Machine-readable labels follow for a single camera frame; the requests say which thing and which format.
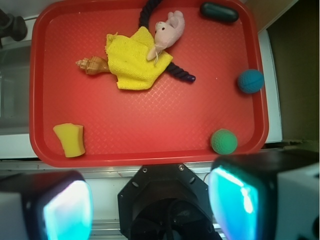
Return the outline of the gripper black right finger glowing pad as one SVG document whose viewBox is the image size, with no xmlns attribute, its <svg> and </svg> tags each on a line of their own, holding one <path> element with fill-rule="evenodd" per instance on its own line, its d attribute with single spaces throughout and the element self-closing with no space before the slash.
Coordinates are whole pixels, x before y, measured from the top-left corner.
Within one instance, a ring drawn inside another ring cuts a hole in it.
<svg viewBox="0 0 320 240">
<path fill-rule="evenodd" d="M 319 176 L 313 151 L 220 156 L 208 177 L 214 218 L 228 240 L 317 240 Z"/>
</svg>

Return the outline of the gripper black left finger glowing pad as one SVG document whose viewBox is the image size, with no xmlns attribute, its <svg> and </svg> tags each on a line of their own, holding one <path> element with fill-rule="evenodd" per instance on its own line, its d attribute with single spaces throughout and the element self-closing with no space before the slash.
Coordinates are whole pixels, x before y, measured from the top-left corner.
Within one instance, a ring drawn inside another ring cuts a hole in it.
<svg viewBox="0 0 320 240">
<path fill-rule="evenodd" d="M 89 184 L 75 170 L 18 173 L 0 179 L 2 240 L 88 240 Z"/>
</svg>

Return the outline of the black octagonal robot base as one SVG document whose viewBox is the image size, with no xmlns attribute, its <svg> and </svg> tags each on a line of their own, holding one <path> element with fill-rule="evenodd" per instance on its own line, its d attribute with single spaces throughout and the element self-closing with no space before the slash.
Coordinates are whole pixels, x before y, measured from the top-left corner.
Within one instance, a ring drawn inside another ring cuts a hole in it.
<svg viewBox="0 0 320 240">
<path fill-rule="evenodd" d="M 144 165 L 117 195 L 129 240 L 220 240 L 209 186 L 184 164 Z"/>
</svg>

